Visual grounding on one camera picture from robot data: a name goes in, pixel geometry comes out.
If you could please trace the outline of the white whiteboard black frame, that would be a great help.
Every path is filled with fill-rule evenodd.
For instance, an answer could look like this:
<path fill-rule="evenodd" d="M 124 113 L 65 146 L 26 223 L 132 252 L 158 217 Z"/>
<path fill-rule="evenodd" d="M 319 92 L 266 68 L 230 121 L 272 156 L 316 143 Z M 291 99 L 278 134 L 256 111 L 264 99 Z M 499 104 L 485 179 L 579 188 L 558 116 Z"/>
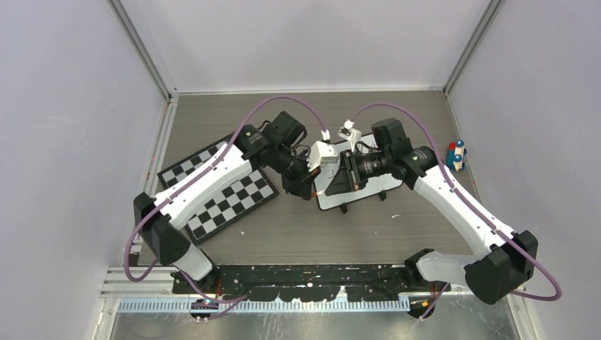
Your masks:
<path fill-rule="evenodd" d="M 343 141 L 332 144 L 339 153 L 339 159 L 334 164 L 328 164 L 319 167 L 319 174 L 313 180 L 315 191 L 323 191 L 330 184 L 332 178 L 336 174 L 340 155 L 343 152 L 350 152 L 349 142 Z M 370 178 L 367 182 L 361 182 L 362 189 L 352 193 L 343 193 L 339 195 L 320 196 L 316 197 L 317 204 L 320 210 L 326 211 L 334 208 L 339 208 L 343 213 L 348 211 L 347 205 L 358 200 L 363 200 L 371 196 L 378 196 L 381 200 L 387 198 L 387 192 L 401 187 L 403 182 L 393 178 L 391 174 Z"/>

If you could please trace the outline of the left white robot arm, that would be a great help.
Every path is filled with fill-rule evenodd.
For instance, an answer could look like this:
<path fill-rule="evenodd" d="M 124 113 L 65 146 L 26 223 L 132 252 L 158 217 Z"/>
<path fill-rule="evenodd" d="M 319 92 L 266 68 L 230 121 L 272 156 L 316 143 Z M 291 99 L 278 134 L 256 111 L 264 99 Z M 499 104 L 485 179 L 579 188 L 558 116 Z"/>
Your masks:
<path fill-rule="evenodd" d="M 185 179 L 153 197 L 141 193 L 134 199 L 137 234 L 159 263 L 184 272 L 198 292 L 211 292 L 218 282 L 213 262 L 181 228 L 214 196 L 258 168 L 271 168 L 280 174 L 285 192 L 310 200 L 317 172 L 308 167 L 308 152 L 296 152 L 306 135 L 305 126 L 285 111 L 263 128 L 238 128 L 211 159 Z"/>

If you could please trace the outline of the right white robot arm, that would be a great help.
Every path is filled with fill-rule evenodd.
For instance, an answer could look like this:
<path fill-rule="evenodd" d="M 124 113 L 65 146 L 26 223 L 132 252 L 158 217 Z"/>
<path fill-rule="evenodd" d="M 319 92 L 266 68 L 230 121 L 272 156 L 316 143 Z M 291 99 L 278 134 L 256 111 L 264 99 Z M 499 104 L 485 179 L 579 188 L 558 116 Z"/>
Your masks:
<path fill-rule="evenodd" d="M 371 126 L 376 148 L 366 154 L 356 150 L 360 132 L 353 125 L 347 121 L 339 129 L 338 135 L 350 142 L 351 149 L 341 152 L 339 169 L 325 195 L 355 193 L 365 189 L 369 179 L 390 174 L 433 204 L 472 251 L 468 256 L 433 249 L 414 254 L 405 260 L 409 288 L 424 290 L 435 281 L 462 285 L 482 302 L 494 305 L 533 276 L 534 264 L 525 255 L 537 255 L 537 238 L 493 221 L 473 196 L 462 193 L 462 186 L 438 164 L 431 148 L 412 147 L 399 120 L 387 118 Z"/>

